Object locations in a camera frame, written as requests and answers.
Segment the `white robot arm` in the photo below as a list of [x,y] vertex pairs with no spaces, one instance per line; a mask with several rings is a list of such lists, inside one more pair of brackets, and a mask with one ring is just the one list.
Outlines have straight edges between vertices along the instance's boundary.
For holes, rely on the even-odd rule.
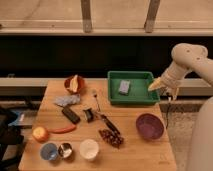
[[186,171],[213,171],[213,59],[208,57],[205,46],[189,43],[176,44],[171,57],[170,66],[149,85],[148,90],[165,87],[176,99],[179,88],[186,84],[187,74],[194,72],[201,78],[201,81],[189,81],[189,92],[198,95],[208,88],[206,95],[209,99],[201,106],[194,123]]

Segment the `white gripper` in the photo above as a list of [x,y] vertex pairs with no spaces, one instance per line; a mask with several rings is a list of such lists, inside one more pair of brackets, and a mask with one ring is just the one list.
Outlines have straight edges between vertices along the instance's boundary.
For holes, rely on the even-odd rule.
[[[183,79],[182,70],[177,66],[169,66],[161,75],[161,78],[167,87],[172,88],[172,100],[176,100],[179,93],[178,87]],[[161,88],[163,86],[161,78],[158,77],[155,79],[154,82],[149,85],[148,90],[153,91]]]

